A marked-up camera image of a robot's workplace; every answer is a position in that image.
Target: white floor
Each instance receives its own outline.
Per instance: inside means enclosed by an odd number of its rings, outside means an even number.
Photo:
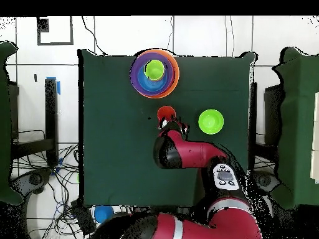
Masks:
[[[42,41],[69,41],[69,17],[48,18],[50,32],[41,33]],[[152,47],[170,50],[174,47],[177,55],[194,56],[230,57],[256,52],[254,80],[258,83],[257,133],[261,135],[257,140],[260,142],[265,133],[264,89],[280,82],[271,69],[279,63],[280,51],[295,46],[310,55],[319,53],[318,16],[175,16],[173,35],[171,16],[84,18],[98,46],[109,55],[134,55]],[[60,149],[75,145],[79,140],[77,49],[102,54],[81,17],[73,17],[73,36],[73,45],[38,46],[35,17],[0,17],[0,41],[12,41],[19,48],[8,58],[6,66],[9,78],[20,87],[19,129],[45,130],[44,79],[56,77],[61,89],[58,95]],[[25,133],[19,140],[40,139],[41,136],[39,132]],[[73,155],[68,157],[67,163],[76,165]],[[25,171],[15,169],[12,176]],[[70,181],[76,182],[77,174]],[[60,197],[57,180],[52,177],[50,183],[55,196]],[[68,185],[68,189],[70,200],[76,199],[78,186]],[[27,211],[29,230],[47,228],[55,210],[56,202],[49,186],[42,194],[32,195]],[[39,239],[42,233],[43,230],[32,232],[31,237]]]

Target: orange cup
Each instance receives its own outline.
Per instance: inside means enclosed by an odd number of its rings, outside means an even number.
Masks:
[[[168,105],[162,106],[157,111],[158,121],[161,121],[161,119],[163,117],[165,117],[165,120],[171,121],[172,120],[172,116],[173,116],[173,118],[175,118],[176,117],[176,112],[175,112],[174,108],[171,107],[171,106],[168,106]]]

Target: dark green tabletop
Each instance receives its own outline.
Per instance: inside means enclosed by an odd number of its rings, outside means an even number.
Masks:
[[[164,170],[153,160],[159,133],[156,113],[170,105],[190,124],[189,140],[222,144],[247,169],[249,68],[254,53],[242,58],[176,57],[180,78],[165,98],[149,99],[131,85],[135,57],[84,61],[84,201],[110,205],[180,205],[196,201],[196,169]],[[206,109],[224,116],[224,127],[206,135],[198,118]]]

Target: green cup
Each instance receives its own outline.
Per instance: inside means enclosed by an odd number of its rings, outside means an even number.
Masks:
[[[199,116],[198,125],[204,133],[216,134],[224,126],[224,118],[217,110],[208,109],[203,111]]]
[[[159,60],[150,60],[144,68],[144,74],[152,81],[160,80],[164,75],[164,65]]]

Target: blue cup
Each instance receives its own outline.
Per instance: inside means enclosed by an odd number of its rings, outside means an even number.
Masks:
[[[96,206],[94,210],[94,218],[98,223],[103,223],[114,214],[112,206]]]

